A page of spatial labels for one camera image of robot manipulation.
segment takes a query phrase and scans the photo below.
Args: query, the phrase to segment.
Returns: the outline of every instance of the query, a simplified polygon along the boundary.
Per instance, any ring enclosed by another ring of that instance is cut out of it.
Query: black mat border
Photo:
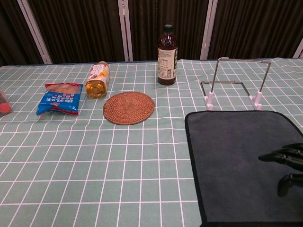
[[[196,194],[197,194],[197,198],[198,198],[198,205],[199,205],[200,215],[201,215],[201,219],[202,219],[202,225],[200,227],[303,227],[303,222],[208,222],[207,221],[207,216],[206,216],[204,205],[203,205],[201,189],[199,187],[199,180],[198,180],[197,172],[196,172],[194,152],[192,149],[189,128],[188,128],[189,116],[193,115],[193,114],[204,113],[204,112],[225,112],[225,113],[237,112],[237,113],[240,113],[240,112],[260,112],[260,111],[258,111],[258,110],[241,110],[241,111],[205,110],[205,111],[191,112],[185,116],[185,130],[186,130],[187,144],[188,144],[188,149],[189,149],[189,156],[190,156],[192,171],[193,171],[193,175],[194,175]],[[291,125],[299,132],[299,134],[303,138],[303,134],[299,130],[299,128],[282,113],[275,112],[275,111],[262,111],[262,112],[271,112],[271,113],[275,113],[275,114],[278,114],[278,115],[284,117],[286,120],[288,120],[288,122],[291,123]]]

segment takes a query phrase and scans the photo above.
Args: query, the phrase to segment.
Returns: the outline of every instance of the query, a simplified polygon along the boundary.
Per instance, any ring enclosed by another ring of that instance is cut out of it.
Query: blue snack bag
[[[36,114],[62,112],[78,116],[78,106],[83,84],[59,83],[46,84],[46,93],[42,97]]]

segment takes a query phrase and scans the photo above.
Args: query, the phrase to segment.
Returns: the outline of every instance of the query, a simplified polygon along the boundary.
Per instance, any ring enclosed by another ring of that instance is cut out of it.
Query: black curtain
[[[303,38],[303,0],[219,0],[208,59],[291,58]]]
[[[17,0],[0,1],[0,66],[43,64]]]
[[[134,61],[157,59],[163,25],[172,24],[179,59],[200,59],[208,0],[128,0]]]
[[[124,61],[116,0],[28,0],[53,63]]]

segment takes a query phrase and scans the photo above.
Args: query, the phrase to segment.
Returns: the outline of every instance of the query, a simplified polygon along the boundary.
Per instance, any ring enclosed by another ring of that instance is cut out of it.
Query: gray mat
[[[271,111],[203,111],[185,123],[202,226],[303,226],[303,189],[277,195],[279,179],[301,172],[258,160],[303,142],[290,120]]]

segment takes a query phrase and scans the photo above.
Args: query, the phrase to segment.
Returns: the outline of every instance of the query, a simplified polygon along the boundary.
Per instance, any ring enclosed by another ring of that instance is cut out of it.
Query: metal stand
[[[248,92],[248,90],[246,89],[245,85],[243,84],[243,82],[241,81],[215,81],[216,79],[216,75],[217,75],[217,70],[218,70],[218,66],[219,66],[219,61],[248,61],[248,62],[259,62],[259,63],[264,63],[264,64],[268,64],[267,70],[265,72],[265,76],[263,78],[262,84],[261,84],[261,88],[259,89],[259,91],[257,92],[256,96],[251,96],[250,93]],[[214,93],[213,93],[213,89],[214,89],[214,84],[241,84],[242,87],[244,88],[246,94],[248,95],[250,102],[252,104],[252,106],[254,107],[255,110],[261,110],[262,109],[262,104],[260,103],[260,100],[262,98],[262,88],[265,82],[265,79],[267,77],[269,68],[270,68],[270,64],[271,62],[269,60],[244,60],[244,59],[229,59],[227,57],[221,57],[217,60],[217,65],[214,71],[214,79],[213,81],[201,81],[201,87],[202,87],[202,91],[203,91],[203,95],[204,95],[204,102],[206,105],[206,108],[208,110],[213,110],[214,109],[214,105],[213,105],[213,97],[214,97]],[[212,83],[212,88],[211,91],[209,92],[209,95],[207,96],[203,87],[203,84],[210,84]]]

